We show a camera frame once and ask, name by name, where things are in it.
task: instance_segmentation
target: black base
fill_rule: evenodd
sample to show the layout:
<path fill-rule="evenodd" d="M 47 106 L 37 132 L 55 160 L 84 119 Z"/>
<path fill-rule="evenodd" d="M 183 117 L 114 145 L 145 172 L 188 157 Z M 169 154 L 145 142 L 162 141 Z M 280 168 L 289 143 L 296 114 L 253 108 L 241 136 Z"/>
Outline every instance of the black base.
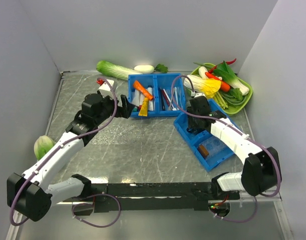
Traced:
<path fill-rule="evenodd" d="M 107 193 L 117 197 L 122 210 L 170 210 L 194 209 L 208 211 L 209 200 L 223 200 L 229 194 L 230 200 L 238 200 L 235 191 L 222 192 L 211 182 L 173 183 L 108 183 L 92 184 L 92 194 Z M 110 197 L 95 198 L 95 212 L 116 211 L 117 205 Z"/>

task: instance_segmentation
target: blue container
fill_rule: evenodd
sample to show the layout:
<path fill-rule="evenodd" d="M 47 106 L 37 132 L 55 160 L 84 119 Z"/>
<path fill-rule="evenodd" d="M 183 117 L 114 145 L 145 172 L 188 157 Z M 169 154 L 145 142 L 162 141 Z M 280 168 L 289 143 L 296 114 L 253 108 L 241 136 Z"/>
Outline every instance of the blue container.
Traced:
<path fill-rule="evenodd" d="M 222 111 L 222 109 L 216 104 L 213 99 L 210 99 L 208 103 L 211 107 L 212 112 L 216 110 Z M 199 134 L 187 132 L 186 129 L 188 124 L 187 115 L 185 113 L 181 113 L 176 118 L 176 120 L 174 121 L 174 126 L 179 132 L 179 134 L 182 136 L 182 138 L 187 142 L 188 146 L 191 148 L 199 162 L 208 172 L 211 171 L 214 167 L 218 166 L 225 159 L 234 155 L 234 152 L 228 146 L 226 146 L 220 139 L 213 136 L 207 131 L 203 131 Z M 204 145 L 207 151 L 209 152 L 209 155 L 206 157 L 206 159 L 204 159 L 197 150 L 198 146 L 200 145 Z"/>
<path fill-rule="evenodd" d="M 154 95 L 154 111 L 148 111 L 148 115 L 145 117 L 138 116 L 138 112 L 133 112 L 131 114 L 132 118 L 151 118 L 151 117 L 176 117 L 178 116 L 181 111 L 176 110 L 168 110 L 168 105 L 164 99 L 164 97 L 161 95 L 159 88 L 165 89 L 169 98 L 171 98 L 171 86 L 173 80 L 179 76 L 180 73 L 160 73 L 160 74 L 138 74 L 138 75 L 129 75 L 128 76 L 128 101 L 131 103 L 135 89 L 133 88 L 134 81 L 138 81 L 144 88 L 148 88 L 149 85 L 153 86 L 153 95 Z M 178 101 L 179 106 L 183 109 L 185 108 L 186 100 L 185 100 L 185 93 L 184 93 L 184 87 L 183 82 L 181 79 L 176 81 L 175 87 L 178 87 Z M 165 105 L 165 111 L 162 110 L 162 101 L 164 101 Z"/>

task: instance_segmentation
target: red chili pepper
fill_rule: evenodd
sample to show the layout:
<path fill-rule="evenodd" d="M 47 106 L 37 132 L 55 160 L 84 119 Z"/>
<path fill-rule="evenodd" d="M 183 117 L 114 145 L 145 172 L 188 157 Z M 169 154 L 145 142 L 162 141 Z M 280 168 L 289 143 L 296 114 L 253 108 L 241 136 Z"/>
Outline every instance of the red chili pepper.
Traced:
<path fill-rule="evenodd" d="M 218 77 L 214 76 L 213 74 L 209 73 L 209 72 L 205 72 L 205 75 L 209 78 L 209 79 L 215 79 L 215 80 L 220 80 Z"/>
<path fill-rule="evenodd" d="M 227 65 L 230 65 L 230 64 L 233 64 L 234 62 L 236 62 L 236 59 L 234 59 L 233 61 L 227 61 L 226 64 L 227 64 Z M 211 74 L 211 73 L 213 73 L 214 69 L 216 69 L 216 68 L 217 68 L 217 65 L 215 65 L 214 67 L 212 67 L 211 70 L 208 71 L 208 72 Z"/>

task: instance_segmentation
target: cable tie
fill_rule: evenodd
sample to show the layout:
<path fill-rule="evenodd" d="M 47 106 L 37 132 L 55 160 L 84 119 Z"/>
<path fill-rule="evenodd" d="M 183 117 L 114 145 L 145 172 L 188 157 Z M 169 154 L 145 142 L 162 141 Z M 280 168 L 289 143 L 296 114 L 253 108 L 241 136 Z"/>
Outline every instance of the cable tie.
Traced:
<path fill-rule="evenodd" d="M 249 138 L 249 134 L 242 134 L 242 138 L 244 138 L 245 140 Z"/>
<path fill-rule="evenodd" d="M 224 130 L 224 129 L 227 128 L 228 126 L 233 126 L 233 127 L 234 127 L 234 124 L 232 124 L 231 122 L 230 122 L 230 123 L 227 123 L 227 124 L 225 124 L 225 126 L 223 127 L 222 130 Z"/>

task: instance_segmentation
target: gray wall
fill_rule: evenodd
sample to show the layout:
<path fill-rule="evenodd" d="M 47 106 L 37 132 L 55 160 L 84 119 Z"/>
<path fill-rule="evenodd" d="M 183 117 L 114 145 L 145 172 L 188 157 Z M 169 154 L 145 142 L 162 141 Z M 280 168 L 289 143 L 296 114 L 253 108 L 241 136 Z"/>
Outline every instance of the gray wall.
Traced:
<path fill-rule="evenodd" d="M 256 140 L 279 152 L 281 194 L 306 240 L 306 0 L 280 0 L 240 71 L 254 96 L 247 112 Z"/>
<path fill-rule="evenodd" d="M 17 0 L 0 0 L 0 240 L 10 225 L 6 180 L 32 164 L 60 79 Z"/>
<path fill-rule="evenodd" d="M 238 58 L 239 70 L 276 0 L 20 0 L 60 71 L 99 60 L 134 67 Z"/>

